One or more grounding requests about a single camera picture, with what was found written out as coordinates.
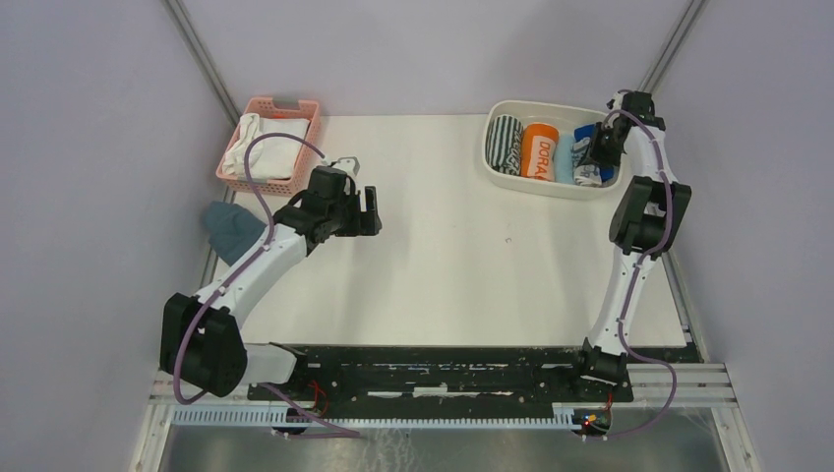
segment wall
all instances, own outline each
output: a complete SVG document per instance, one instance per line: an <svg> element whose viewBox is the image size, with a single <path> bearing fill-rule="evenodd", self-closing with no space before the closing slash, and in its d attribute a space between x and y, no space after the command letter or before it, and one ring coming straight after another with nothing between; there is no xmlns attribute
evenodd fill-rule
<svg viewBox="0 0 834 472"><path fill-rule="evenodd" d="M0 64L0 470L124 470L230 129L159 2L0 2Z"/></svg>
<svg viewBox="0 0 834 472"><path fill-rule="evenodd" d="M686 0L185 2L235 102L328 114L484 113L508 98L600 108L637 87Z"/></svg>
<svg viewBox="0 0 834 472"><path fill-rule="evenodd" d="M834 4L711 2L656 95L675 251L768 471L834 464Z"/></svg>

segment white table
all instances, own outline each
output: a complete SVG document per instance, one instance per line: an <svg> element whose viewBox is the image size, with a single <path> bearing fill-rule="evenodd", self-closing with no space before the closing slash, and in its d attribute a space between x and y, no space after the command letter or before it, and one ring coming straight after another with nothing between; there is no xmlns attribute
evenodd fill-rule
<svg viewBox="0 0 834 472"><path fill-rule="evenodd" d="M358 183L377 187L383 231L319 246L262 299L243 327L244 340L581 344L608 284L608 227L623 191L573 202L494 186L476 160L485 120L325 118L322 150L330 159L359 158ZM265 218L253 195L238 193L235 202ZM267 202L275 211L286 199ZM216 273L226 269L220 262ZM662 265L646 281L631 340L685 345Z"/></svg>

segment white container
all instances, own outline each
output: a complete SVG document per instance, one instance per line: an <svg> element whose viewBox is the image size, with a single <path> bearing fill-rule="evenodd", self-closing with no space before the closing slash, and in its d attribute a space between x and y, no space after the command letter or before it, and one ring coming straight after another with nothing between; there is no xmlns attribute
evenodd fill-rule
<svg viewBox="0 0 834 472"><path fill-rule="evenodd" d="M545 182L497 172L487 163L487 130L493 118L503 114L518 118L525 127L531 123L547 123L555 126L559 130L559 136L573 136L573 130L576 128L602 121L605 118L605 113L599 111L536 101L506 100L496 104L487 116L487 123L484 125L484 136L481 138L481 165L484 166L487 175L495 185L546 197L591 200L618 189L623 183L619 168L616 169L614 178L608 182L606 187L579 187L578 185Z"/></svg>

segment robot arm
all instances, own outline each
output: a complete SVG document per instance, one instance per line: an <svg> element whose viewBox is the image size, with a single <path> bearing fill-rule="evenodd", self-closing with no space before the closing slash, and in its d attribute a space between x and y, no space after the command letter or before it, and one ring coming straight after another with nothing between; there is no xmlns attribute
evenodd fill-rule
<svg viewBox="0 0 834 472"><path fill-rule="evenodd" d="M628 342L646 277L661 254L672 246L691 197L691 188L679 183L669 170L663 144L666 126L662 118L654 116L651 95L637 91L618 92L613 103L609 103L609 107L612 106L640 120L653 139L626 116L619 116L611 125L598 123L591 139L589 157L592 161L600 165L619 165L624 152L630 158L634 176L611 222L609 239L615 244L614 265L602 310L582 346L578 368L585 378L619 384L626 374L626 350L619 336L622 334ZM669 221L672 228L664 246L647 256L647 252L662 242L667 224L661 171L672 190L672 219Z"/></svg>
<svg viewBox="0 0 834 472"><path fill-rule="evenodd" d="M286 383L296 364L296 355L283 347L244 345L240 328L273 285L293 266L303 261L331 235L373 236L380 232L376 189L365 188L365 211L360 207L353 176L359 164L342 158L332 167L313 170L307 190L290 200L273 216L272 239L268 228L228 272L200 289L194 296L175 294L165 304L159 366L173 374L177 351L198 310L219 290L189 340L181 377L216 396L224 396L238 384ZM261 255L250 257L264 248ZM234 280L224 286L228 274Z"/></svg>

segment pink basket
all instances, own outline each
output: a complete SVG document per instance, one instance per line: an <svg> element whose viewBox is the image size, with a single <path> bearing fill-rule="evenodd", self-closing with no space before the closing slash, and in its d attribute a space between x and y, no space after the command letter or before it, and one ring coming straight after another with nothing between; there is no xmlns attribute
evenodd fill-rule
<svg viewBox="0 0 834 472"><path fill-rule="evenodd" d="M322 128L322 123L319 118L319 103L317 101L298 100L298 104L295 105L275 103L270 96L256 96L249 100L249 104L246 105L244 113L258 113L264 118L307 118L310 120L310 127L307 129L307 136L304 139L314 145L319 144L319 131ZM240 125L235 127L235 132L232 135L232 139L229 140L226 150L229 150L237 142L239 137ZM246 182L246 176L223 173L223 158L225 156L226 153L224 152L214 174L235 192L252 193L252 189L249 188L249 184ZM287 180L256 180L255 185L264 194L292 197L307 188L307 183L310 181L310 173L313 172L313 169L321 161L319 155L312 149L301 146L298 157L295 159L292 177Z"/></svg>

